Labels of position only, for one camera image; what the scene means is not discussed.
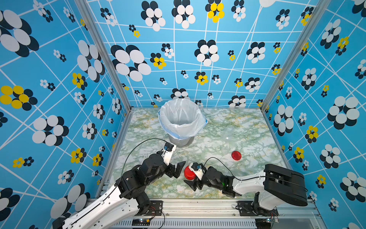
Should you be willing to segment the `red-lid jar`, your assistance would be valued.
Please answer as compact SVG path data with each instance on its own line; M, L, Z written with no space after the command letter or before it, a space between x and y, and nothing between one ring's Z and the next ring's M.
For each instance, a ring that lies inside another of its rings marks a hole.
M222 132L222 140L225 143L229 143L233 141L235 127L232 125L227 126Z
M184 169L184 177L184 182L187 184L193 184L194 180L197 178L196 174L190 169L189 166Z

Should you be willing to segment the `red jar lid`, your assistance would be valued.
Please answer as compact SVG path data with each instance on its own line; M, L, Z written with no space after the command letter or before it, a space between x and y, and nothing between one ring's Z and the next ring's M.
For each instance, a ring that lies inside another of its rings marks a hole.
M235 161L239 161L239 160L241 160L242 155L241 155L241 153L240 153L240 152L238 152L238 151L233 151L233 152L231 153L231 157L232 157L232 159L233 159L233 160L235 160Z

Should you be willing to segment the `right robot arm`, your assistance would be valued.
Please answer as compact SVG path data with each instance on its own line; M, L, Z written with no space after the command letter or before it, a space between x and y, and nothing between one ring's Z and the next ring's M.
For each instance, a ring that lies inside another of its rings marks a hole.
M264 216L284 203L307 206L304 176L274 164L267 164L263 171L240 178L226 176L214 167L206 168L196 162L190 164L189 170L195 174L195 178L185 183L194 191L208 186L230 198L254 192L250 211L255 215Z

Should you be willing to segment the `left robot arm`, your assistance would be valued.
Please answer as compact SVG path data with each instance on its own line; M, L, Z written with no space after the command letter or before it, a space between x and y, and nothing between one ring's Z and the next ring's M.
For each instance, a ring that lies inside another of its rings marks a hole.
M56 219L54 229L107 229L117 222L136 214L145 214L150 199L147 186L163 175L179 178L185 162L165 163L158 153L151 154L141 165L126 171L107 192L79 213Z

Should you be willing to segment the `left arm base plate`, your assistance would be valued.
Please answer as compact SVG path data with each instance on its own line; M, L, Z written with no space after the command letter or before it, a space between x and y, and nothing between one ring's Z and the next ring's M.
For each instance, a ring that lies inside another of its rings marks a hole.
M151 200L149 207L146 211L139 211L137 216L161 216L161 210L163 209L162 200Z

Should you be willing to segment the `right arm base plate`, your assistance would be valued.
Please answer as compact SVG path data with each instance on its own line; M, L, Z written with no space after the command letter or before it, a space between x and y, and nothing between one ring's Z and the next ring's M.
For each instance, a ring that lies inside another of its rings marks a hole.
M277 209L265 210L254 205L254 201L238 201L235 209L239 211L240 216L278 216Z

